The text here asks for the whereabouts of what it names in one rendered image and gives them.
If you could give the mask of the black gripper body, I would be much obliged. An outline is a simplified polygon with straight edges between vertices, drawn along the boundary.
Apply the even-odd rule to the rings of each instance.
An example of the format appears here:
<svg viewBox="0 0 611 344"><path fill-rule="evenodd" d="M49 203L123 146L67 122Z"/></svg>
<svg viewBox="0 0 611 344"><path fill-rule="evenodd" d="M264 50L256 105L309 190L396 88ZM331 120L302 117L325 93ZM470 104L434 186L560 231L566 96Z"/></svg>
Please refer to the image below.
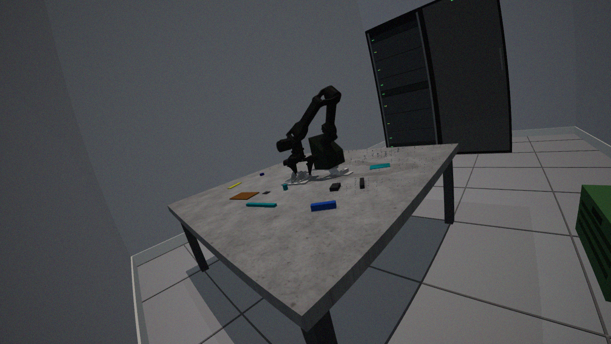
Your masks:
<svg viewBox="0 0 611 344"><path fill-rule="evenodd" d="M302 161L299 161L299 162L306 161L306 162L308 162L308 163L311 163L311 162L315 162L316 160L318 160L318 156L317 156L317 155L310 155L310 156L306 157L306 156L304 155L303 150L304 150L304 148L303 148L303 147L299 147L299 148L294 148L294 149L292 149L292 151L295 151L296 153L298 153L298 151L301 151L302 156L303 156L303 160L302 160ZM291 153L292 153L292 151L291 151ZM306 157L306 158L305 158L305 157ZM289 163L289 160L288 160L288 159L286 159L286 160L284 160L284 161L283 161L283 165L284 165L284 166L286 166L286 165L287 165L287 166L289 166L289 165L293 165L293 164L290 164L290 163Z"/></svg>

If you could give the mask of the blue rectangular block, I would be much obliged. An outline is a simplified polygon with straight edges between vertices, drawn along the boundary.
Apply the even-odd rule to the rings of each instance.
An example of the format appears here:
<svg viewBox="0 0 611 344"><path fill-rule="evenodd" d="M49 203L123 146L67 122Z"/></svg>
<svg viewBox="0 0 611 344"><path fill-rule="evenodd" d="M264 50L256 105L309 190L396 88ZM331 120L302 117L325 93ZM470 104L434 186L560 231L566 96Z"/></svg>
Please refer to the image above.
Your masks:
<svg viewBox="0 0 611 344"><path fill-rule="evenodd" d="M312 211L320 211L320 210L328 210L328 209L336 209L336 200L335 201L323 201L323 202L311 204Z"/></svg>

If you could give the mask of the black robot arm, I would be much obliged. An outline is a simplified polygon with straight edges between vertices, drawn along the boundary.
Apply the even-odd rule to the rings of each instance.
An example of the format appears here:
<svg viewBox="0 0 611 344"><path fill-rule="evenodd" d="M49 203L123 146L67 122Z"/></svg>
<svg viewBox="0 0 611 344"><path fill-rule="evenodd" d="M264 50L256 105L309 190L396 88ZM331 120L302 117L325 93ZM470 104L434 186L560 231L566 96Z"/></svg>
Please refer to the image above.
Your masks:
<svg viewBox="0 0 611 344"><path fill-rule="evenodd" d="M324 95L324 100L321 97ZM320 92L315 95L312 99L310 106L307 108L305 114L302 116L300 121L296 122L292 129L288 131L284 140L279 140L276 142L277 150L279 152L287 151L294 148L302 147L301 140L303 140L308 133L308 126L319 111L319 108L323 106L326 107L326 120L322 125L322 132L324 133L319 143L325 147L331 147L332 141L335 141L336 136L336 126L335 126L335 113L336 113L336 104L339 103L342 94L340 91L336 90L333 86L327 86L320 90ZM294 136L292 136L293 134ZM292 151L292 154L288 157L290 164L297 164L299 161L303 160L303 156L301 151L296 153Z"/></svg>

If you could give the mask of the brown flat rectangular plate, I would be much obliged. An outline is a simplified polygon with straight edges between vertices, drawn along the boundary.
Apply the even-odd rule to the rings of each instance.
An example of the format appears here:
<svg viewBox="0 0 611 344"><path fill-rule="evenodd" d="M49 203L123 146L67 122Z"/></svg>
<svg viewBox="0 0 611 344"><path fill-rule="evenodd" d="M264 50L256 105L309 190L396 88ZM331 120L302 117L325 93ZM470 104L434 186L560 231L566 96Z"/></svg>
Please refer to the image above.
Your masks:
<svg viewBox="0 0 611 344"><path fill-rule="evenodd" d="M233 198L229 198L229 199L233 199L233 200L247 200L247 199L255 196L258 193L259 192L242 192L242 193L234 196Z"/></svg>

